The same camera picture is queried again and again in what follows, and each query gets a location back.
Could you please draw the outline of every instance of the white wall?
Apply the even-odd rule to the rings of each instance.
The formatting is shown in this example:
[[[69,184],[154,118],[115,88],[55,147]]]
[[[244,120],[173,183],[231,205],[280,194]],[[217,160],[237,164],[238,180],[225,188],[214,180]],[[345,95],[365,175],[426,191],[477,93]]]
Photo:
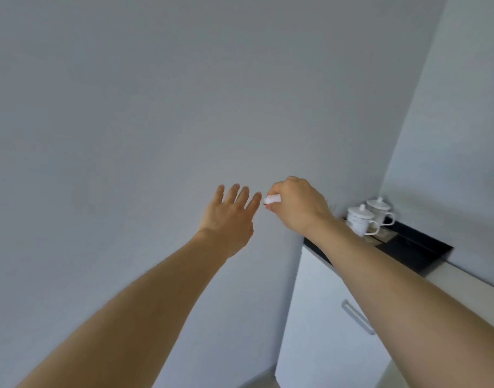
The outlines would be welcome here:
[[[378,191],[444,0],[0,0],[0,387],[180,247],[220,183]],[[158,380],[275,363],[301,239],[262,210]]]
[[[448,0],[382,193],[494,285],[494,0]]]

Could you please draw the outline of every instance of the left hand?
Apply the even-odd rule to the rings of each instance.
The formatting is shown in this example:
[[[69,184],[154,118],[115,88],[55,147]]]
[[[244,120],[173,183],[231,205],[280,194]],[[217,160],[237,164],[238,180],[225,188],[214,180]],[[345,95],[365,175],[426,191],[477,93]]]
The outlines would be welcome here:
[[[238,253],[254,234],[252,219],[261,202],[261,192],[256,192],[247,207],[249,189],[244,186],[240,194],[240,184],[235,183],[224,198],[224,186],[220,185],[205,209],[197,234],[205,234],[213,239],[227,258]]]

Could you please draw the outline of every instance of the white cap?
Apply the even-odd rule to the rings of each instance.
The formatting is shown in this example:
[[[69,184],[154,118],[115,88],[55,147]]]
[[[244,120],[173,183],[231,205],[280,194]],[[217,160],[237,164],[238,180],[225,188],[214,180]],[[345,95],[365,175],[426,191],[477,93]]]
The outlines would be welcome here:
[[[365,208],[365,204],[360,204],[360,207],[350,207],[347,209],[350,214],[363,219],[373,219],[374,214]]]
[[[367,200],[367,204],[377,209],[383,209],[384,211],[391,209],[391,206],[384,202],[384,198],[382,197],[379,197],[377,200]]]
[[[263,199],[263,204],[268,205],[272,203],[280,203],[281,195],[278,193],[277,195],[270,195]]]

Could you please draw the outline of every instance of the cup handle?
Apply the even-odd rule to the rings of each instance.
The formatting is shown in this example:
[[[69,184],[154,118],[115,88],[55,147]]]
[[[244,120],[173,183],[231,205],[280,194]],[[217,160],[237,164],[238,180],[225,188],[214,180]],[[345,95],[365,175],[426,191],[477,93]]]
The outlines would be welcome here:
[[[385,214],[385,216],[386,217],[388,216],[388,217],[392,218],[392,222],[391,223],[382,223],[381,224],[382,226],[391,226],[391,225],[394,224],[394,222],[396,222],[396,218],[394,217],[394,214],[392,212],[387,212]]]
[[[365,235],[375,235],[380,231],[380,225],[375,220],[370,220],[369,223],[374,223],[376,225],[376,231],[374,233],[366,233]]]

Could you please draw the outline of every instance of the white cup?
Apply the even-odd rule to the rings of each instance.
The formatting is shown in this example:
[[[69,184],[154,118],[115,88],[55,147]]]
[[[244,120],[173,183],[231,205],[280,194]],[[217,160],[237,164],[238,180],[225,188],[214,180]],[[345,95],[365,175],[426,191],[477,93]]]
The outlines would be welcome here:
[[[383,198],[367,200],[367,208],[374,214],[373,220],[380,226],[391,226],[396,221],[394,214],[389,212],[391,206],[384,202]],[[392,219],[391,223],[384,223],[387,216]]]
[[[374,214],[365,208],[365,204],[360,204],[360,207],[350,207],[347,211],[346,224],[358,236],[363,237],[364,235],[378,234],[380,225],[373,220]],[[370,223],[374,223],[376,226],[376,231],[374,233],[367,232]]]

